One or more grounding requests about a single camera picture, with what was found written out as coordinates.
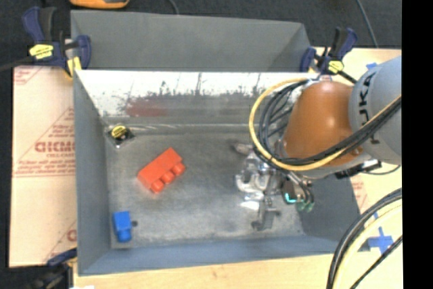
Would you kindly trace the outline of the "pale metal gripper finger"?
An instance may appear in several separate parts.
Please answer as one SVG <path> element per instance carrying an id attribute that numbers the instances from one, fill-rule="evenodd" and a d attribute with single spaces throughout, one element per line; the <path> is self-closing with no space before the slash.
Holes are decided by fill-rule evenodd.
<path id="1" fill-rule="evenodd" d="M 237 188 L 266 189 L 270 179 L 269 167 L 258 157 L 252 145 L 234 142 L 231 147 L 244 156 L 242 169 L 234 178 Z"/>
<path id="2" fill-rule="evenodd" d="M 281 215 L 281 211 L 274 206 L 272 197 L 263 192 L 246 192 L 241 206 L 250 213 L 255 213 L 251 221 L 255 231 L 271 229 L 275 218 Z"/>

